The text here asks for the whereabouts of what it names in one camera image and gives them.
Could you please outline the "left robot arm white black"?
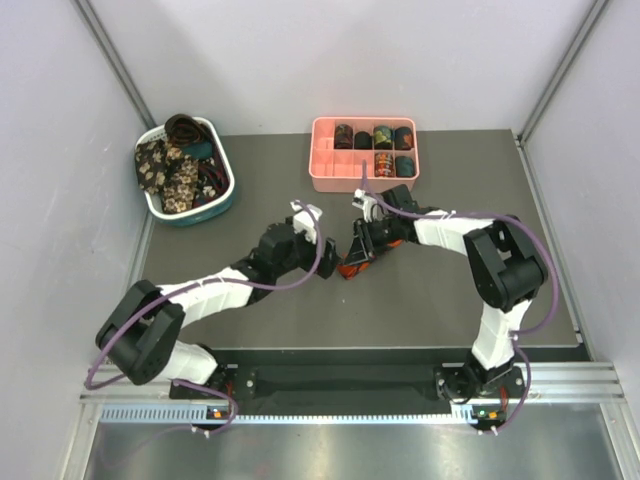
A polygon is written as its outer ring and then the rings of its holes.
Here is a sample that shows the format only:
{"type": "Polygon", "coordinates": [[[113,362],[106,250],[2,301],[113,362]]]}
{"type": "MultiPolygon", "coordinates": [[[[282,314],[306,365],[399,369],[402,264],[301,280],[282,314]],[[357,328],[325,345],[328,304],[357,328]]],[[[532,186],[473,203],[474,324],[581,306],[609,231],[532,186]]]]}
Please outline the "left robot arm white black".
{"type": "Polygon", "coordinates": [[[297,228],[289,217],[269,225],[248,255],[216,274],[176,285],[136,282],[98,331],[96,346],[134,385],[186,381],[216,396],[227,374],[212,351],[178,340],[182,328],[285,290],[277,281],[297,269],[327,279],[338,261],[332,238],[321,238],[312,227],[297,228]]]}

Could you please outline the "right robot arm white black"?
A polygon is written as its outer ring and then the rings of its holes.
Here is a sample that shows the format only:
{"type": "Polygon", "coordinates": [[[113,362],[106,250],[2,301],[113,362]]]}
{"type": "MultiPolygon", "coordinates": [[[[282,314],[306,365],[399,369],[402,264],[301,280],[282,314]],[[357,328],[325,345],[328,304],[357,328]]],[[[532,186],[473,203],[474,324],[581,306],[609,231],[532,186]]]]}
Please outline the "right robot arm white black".
{"type": "Polygon", "coordinates": [[[338,266],[352,279],[402,243],[463,255],[482,302],[479,333],[463,366],[439,382],[441,397],[465,403],[500,388],[514,363],[513,340],[549,272],[534,242],[515,218],[457,217],[422,207],[404,185],[378,195],[355,191],[362,217],[353,223],[350,250],[338,266]]]}

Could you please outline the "orange navy striped tie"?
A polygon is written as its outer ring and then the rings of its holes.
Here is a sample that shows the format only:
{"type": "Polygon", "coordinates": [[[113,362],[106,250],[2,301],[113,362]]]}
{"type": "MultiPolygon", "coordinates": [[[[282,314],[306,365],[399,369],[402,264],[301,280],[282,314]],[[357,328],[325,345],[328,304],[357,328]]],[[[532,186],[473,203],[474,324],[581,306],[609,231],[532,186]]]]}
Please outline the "orange navy striped tie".
{"type": "Polygon", "coordinates": [[[391,250],[397,248],[398,246],[400,246],[403,243],[402,240],[398,240],[392,243],[387,244],[383,249],[382,249],[382,253],[379,256],[374,257],[372,260],[369,261],[363,261],[361,263],[358,263],[356,265],[346,265],[344,263],[344,261],[346,260],[346,258],[343,258],[343,260],[338,264],[337,266],[337,272],[345,279],[345,280],[351,280],[353,278],[355,278],[357,275],[361,274],[362,272],[364,272],[367,268],[369,268],[375,261],[377,261],[381,256],[385,255],[386,253],[390,252],[391,250]]]}

